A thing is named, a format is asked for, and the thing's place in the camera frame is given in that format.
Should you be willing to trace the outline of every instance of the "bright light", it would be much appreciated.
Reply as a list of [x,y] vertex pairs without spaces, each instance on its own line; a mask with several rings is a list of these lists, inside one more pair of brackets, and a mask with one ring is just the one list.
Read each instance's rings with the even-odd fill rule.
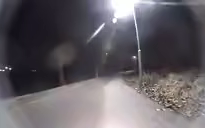
[[132,59],[134,59],[134,60],[135,60],[135,59],[137,59],[137,57],[136,57],[136,56],[132,56]]
[[112,0],[115,18],[123,18],[133,13],[136,0]]
[[117,21],[118,21],[117,18],[113,18],[113,19],[112,19],[112,22],[113,22],[114,24],[117,23]]

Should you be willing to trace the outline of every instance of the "lamp post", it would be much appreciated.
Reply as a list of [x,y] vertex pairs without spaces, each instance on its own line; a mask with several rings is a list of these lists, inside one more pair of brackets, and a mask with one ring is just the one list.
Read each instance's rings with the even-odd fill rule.
[[135,33],[136,33],[136,40],[138,45],[138,73],[139,73],[139,86],[141,87],[142,81],[142,61],[141,61],[141,48],[140,48],[140,39],[139,39],[139,31],[138,31],[138,24],[135,15],[135,4],[138,1],[135,0],[113,0],[112,6],[114,9],[114,17],[116,19],[125,18],[129,15],[133,15],[134,25],[135,25]]

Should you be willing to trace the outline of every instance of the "dry grass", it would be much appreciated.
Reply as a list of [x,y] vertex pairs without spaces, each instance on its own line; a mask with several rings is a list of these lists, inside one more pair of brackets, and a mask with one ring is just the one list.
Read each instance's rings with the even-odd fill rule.
[[[125,77],[138,84],[137,76]],[[182,73],[143,73],[141,91],[153,101],[186,117],[198,116],[204,100],[205,76],[196,71]]]

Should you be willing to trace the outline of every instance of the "paved path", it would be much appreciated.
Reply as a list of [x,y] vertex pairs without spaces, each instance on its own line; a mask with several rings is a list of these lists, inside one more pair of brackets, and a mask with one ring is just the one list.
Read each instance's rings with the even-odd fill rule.
[[156,108],[120,78],[98,78],[0,103],[0,128],[205,128]]

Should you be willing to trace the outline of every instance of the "night sky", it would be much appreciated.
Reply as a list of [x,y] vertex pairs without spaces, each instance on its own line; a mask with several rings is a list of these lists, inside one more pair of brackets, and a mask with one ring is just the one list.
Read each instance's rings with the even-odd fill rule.
[[[137,43],[133,18],[112,24],[112,14],[109,2],[102,0],[21,2],[12,16],[6,50],[17,95],[62,84],[58,68],[47,63],[51,52],[66,42],[76,49],[72,63],[62,67],[66,84],[93,78],[96,70],[105,75],[134,69],[132,56],[137,55]],[[136,16],[144,69],[198,66],[196,22],[186,6],[140,5]],[[103,22],[105,28],[86,44]],[[108,51],[103,49],[107,42]]]

